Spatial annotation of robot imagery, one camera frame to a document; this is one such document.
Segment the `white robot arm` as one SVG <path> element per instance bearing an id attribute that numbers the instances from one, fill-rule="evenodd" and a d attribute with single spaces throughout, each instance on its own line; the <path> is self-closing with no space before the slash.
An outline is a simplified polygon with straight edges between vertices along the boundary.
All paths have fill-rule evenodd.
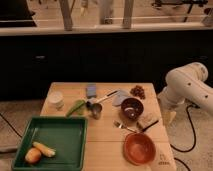
<path id="1" fill-rule="evenodd" d="M 213 88 L 205 84 L 207 78 L 207 67 L 200 62 L 172 69 L 166 74 L 166 86 L 157 95 L 165 126 L 173 121 L 175 109 L 185 100 L 213 114 Z"/>

